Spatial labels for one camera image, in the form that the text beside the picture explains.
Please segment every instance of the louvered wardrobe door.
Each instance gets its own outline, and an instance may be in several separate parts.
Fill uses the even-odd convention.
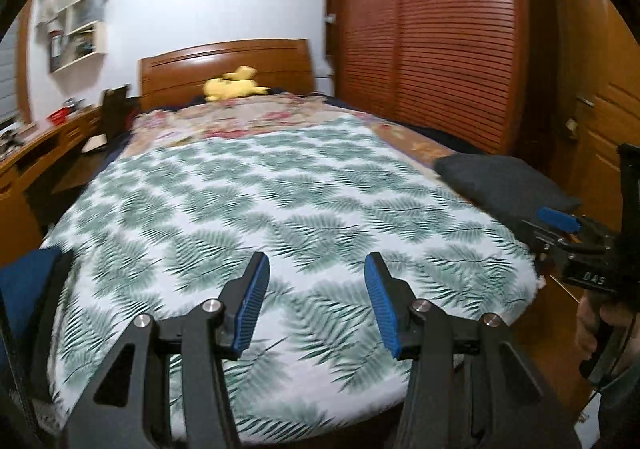
[[[396,0],[341,0],[338,96],[358,109],[390,117]]]
[[[518,84],[514,0],[400,0],[398,119],[508,148]]]

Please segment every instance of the bedspread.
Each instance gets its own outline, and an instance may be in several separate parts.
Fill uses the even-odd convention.
[[[369,252],[460,317],[492,311],[511,323],[537,288],[507,228],[344,114],[116,160],[44,245],[78,253],[49,359],[63,417],[135,315],[186,313],[266,252],[254,339],[224,364],[241,439],[257,443],[311,437],[403,399],[409,365],[383,346],[364,284]],[[170,394],[184,438],[179,356]]]
[[[388,145],[423,165],[452,153],[450,149],[401,125],[369,113],[335,108],[321,96],[280,95],[249,96],[179,111],[156,110],[134,122],[132,140],[122,157],[154,148],[197,142],[205,138],[242,138],[285,129],[300,129],[322,124],[344,114],[357,117]]]

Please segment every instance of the wooden headboard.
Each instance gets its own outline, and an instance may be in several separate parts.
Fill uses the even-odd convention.
[[[238,66],[257,70],[259,86],[306,95],[315,87],[309,48],[304,39],[256,39],[205,44],[140,60],[143,111],[180,106],[202,95],[209,79]]]

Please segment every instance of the yellow plush toy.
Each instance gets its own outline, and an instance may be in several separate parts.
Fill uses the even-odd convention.
[[[251,80],[255,70],[249,66],[240,66],[234,73],[224,74],[222,79],[205,82],[203,91],[207,102],[241,98],[249,95],[266,95],[268,88],[261,88]]]

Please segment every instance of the red basket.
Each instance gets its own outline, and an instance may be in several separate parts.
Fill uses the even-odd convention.
[[[51,113],[47,120],[53,125],[60,125],[66,122],[66,116],[70,113],[69,108],[60,108],[58,111]]]

